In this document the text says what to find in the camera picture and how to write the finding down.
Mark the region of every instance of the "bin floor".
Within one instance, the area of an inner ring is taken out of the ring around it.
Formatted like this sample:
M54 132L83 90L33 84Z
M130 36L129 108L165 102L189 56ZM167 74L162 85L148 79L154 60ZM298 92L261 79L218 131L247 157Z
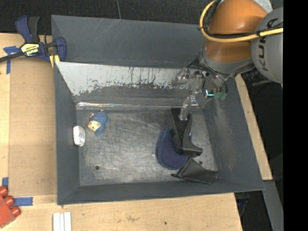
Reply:
M95 135L87 123L97 111L77 110L78 124L86 131L85 145L79 147L80 185L179 180L170 175L176 171L161 166L155 156L167 109L105 111L109 122ZM197 110L192 118L192 141L204 150L195 160L216 170L203 112Z

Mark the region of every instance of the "gray bin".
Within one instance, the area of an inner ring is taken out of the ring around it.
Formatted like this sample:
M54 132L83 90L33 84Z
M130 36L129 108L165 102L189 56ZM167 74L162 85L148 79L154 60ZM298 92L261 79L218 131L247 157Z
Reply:
M223 102L192 109L192 141L204 149L194 160L219 171L214 183L172 177L156 160L165 116L190 86L171 80L204 44L196 25L53 16L52 36L67 44L54 66L58 204L263 189L234 79ZM86 126L100 109L110 121L96 136ZM83 147L73 143L75 125L86 130Z

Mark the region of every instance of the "blue tape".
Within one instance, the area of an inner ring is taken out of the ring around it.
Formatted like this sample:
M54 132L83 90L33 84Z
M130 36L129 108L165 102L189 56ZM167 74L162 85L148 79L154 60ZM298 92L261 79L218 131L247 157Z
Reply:
M9 188L9 178L8 177L2 178L2 186L6 186L7 188Z
M9 178L2 178L2 186L6 186L9 188ZM32 206L33 205L33 197L17 197L14 198L13 206Z
M3 50L5 53L8 55L11 55L12 53L18 53L20 52L20 49L16 46L9 46L9 47L4 47ZM11 60L9 59L6 64L6 74L9 74L11 72Z
M14 198L15 203L13 206L32 206L33 197L18 197Z

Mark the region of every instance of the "orange object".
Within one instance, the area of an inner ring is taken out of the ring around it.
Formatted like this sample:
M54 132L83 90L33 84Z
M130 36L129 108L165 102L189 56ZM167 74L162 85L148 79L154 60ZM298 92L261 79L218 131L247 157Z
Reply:
M20 209L13 206L14 199L11 196L6 196L8 190L5 186L0 186L0 227L4 228L6 225L15 220L16 216L20 214Z
M224 0L216 9L209 33L232 34L254 32L267 12L253 0ZM237 62L251 57L250 42L219 43L206 41L206 55L221 63Z

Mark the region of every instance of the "wooden table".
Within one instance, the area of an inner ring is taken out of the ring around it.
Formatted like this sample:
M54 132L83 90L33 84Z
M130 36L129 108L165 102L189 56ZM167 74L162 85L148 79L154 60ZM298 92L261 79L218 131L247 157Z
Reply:
M0 34L0 57L20 46L18 34ZM72 230L242 230L233 193L83 205L56 204L56 158L52 67L38 59L0 63L0 180L9 176L9 194L34 196L33 206L5 230L52 230L54 212L71 212ZM245 118L263 180L271 180L256 118L244 81L236 78Z

